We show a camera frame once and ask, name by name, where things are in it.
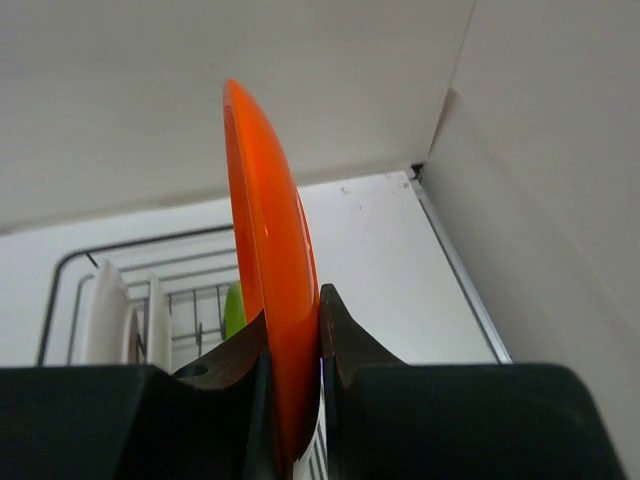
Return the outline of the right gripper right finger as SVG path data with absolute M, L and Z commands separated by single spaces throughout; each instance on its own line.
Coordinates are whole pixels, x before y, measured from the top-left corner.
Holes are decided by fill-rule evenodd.
M 409 365 L 320 291 L 332 479 L 621 479 L 583 382 L 553 364 Z

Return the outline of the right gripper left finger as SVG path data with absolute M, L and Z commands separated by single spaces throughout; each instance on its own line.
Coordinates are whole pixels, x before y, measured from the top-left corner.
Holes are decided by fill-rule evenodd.
M 174 374 L 151 365 L 5 368 L 5 479 L 269 479 L 263 318 Z

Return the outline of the orange sunburst patterned plate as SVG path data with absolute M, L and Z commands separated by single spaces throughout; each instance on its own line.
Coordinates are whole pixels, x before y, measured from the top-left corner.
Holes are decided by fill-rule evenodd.
M 146 360 L 163 371 L 171 372 L 172 363 L 172 318 L 167 298 L 159 279 L 150 275 L 149 319 L 146 335 Z

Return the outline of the green plastic plate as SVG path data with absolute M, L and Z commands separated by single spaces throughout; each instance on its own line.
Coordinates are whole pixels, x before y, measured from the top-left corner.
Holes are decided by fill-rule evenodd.
M 232 283 L 228 288 L 223 319 L 226 339 L 233 337 L 246 325 L 242 288 L 239 282 Z

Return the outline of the green rimmed white plate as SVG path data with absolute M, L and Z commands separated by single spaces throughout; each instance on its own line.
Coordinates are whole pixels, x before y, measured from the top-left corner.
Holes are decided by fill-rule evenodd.
M 79 362 L 83 365 L 125 364 L 129 360 L 130 302 L 116 266 L 102 260 L 82 330 Z

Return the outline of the orange plastic plate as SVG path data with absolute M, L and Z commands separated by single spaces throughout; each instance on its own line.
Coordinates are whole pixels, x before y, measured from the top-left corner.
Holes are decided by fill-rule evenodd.
M 244 311 L 264 316 L 282 474 L 298 476 L 320 397 L 319 286 L 299 192 L 274 127 L 238 81 L 224 86 L 229 188 Z

